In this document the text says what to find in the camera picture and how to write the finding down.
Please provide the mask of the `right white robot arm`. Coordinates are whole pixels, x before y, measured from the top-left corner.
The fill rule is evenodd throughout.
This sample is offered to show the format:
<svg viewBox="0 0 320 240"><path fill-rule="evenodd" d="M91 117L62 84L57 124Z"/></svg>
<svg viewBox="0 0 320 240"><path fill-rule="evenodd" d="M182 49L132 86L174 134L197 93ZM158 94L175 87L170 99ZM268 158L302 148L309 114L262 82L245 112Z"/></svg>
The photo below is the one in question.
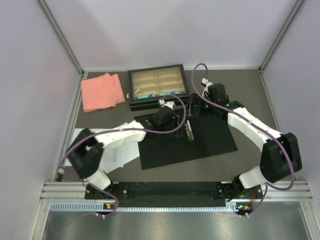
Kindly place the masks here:
<svg viewBox="0 0 320 240"><path fill-rule="evenodd" d="M192 93L189 113L193 116L217 117L242 132L261 151L258 166L234 177L232 189L239 198L245 198L252 188L271 184L285 177L294 177L302 169L297 137L289 132L283 134L254 117L238 101L230 101L222 83L201 81L202 94Z"/></svg>

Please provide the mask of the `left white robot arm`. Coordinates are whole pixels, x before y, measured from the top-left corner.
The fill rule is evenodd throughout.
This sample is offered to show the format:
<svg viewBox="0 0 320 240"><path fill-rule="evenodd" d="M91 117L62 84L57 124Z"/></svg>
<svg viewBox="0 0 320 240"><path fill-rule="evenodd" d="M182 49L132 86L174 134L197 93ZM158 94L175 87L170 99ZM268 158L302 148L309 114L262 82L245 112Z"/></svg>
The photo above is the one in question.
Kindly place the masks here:
<svg viewBox="0 0 320 240"><path fill-rule="evenodd" d="M94 185L102 198L109 198L114 187L101 168L106 153L126 144L142 142L149 134L174 134L183 126L186 116L186 110L183 111L182 118L179 118L173 107L165 104L147 119L133 120L100 132L84 128L76 135L64 157L81 180Z"/></svg>

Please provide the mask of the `printed white paper sheet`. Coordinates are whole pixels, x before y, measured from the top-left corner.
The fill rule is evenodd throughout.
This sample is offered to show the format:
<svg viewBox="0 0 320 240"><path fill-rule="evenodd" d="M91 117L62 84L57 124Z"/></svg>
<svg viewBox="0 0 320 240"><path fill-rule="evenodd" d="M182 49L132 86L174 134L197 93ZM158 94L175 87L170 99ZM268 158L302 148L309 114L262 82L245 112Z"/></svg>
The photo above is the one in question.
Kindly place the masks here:
<svg viewBox="0 0 320 240"><path fill-rule="evenodd" d="M140 156L137 142L128 143L103 153L101 162L125 163Z"/></svg>

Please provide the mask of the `black ring binder folder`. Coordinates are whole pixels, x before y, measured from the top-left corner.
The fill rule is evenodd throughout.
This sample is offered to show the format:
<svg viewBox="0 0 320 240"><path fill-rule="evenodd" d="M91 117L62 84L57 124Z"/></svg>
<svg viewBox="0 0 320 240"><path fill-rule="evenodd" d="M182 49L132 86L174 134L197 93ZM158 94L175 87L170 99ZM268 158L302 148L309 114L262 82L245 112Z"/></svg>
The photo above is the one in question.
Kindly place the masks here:
<svg viewBox="0 0 320 240"><path fill-rule="evenodd" d="M228 124L213 117L188 116L185 137L147 133L138 143L142 170L202 159L238 150Z"/></svg>

